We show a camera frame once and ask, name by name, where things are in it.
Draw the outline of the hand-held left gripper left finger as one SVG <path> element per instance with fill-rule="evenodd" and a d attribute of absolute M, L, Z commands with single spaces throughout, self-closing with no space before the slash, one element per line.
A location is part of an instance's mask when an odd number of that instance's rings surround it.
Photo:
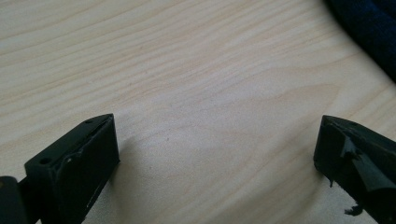
<path fill-rule="evenodd" d="M 26 162 L 42 224 L 81 224 L 119 162 L 111 114 L 81 122 Z"/>

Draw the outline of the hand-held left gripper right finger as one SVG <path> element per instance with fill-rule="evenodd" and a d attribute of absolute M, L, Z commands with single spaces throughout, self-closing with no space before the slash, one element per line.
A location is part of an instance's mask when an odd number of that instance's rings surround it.
<path fill-rule="evenodd" d="M 366 212 L 378 224 L 396 224 L 396 142 L 359 123 L 323 116 L 314 165 L 354 199 L 348 215 Z"/>

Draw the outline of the dark blue cloth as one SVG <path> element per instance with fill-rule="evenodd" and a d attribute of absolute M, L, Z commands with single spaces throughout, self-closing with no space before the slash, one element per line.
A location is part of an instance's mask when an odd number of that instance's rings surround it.
<path fill-rule="evenodd" d="M 354 41 L 396 84 L 396 0 L 323 0 Z"/>

